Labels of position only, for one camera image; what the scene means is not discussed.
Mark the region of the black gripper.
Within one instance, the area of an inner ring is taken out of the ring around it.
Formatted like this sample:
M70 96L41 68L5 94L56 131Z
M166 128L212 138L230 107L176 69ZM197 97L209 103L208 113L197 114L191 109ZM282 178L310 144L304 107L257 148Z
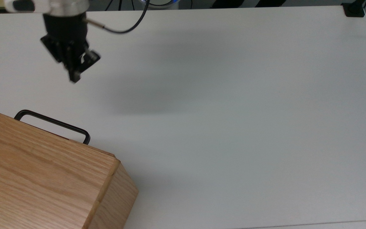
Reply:
M89 47L87 23L84 22L86 18L87 13L71 17L43 14L47 35L41 38L41 42L52 58L57 63L63 64L72 83L77 83L80 80L80 74L96 64L101 58L97 52L90 49L79 49L78 60L73 55L74 49L70 42L74 42L82 48Z

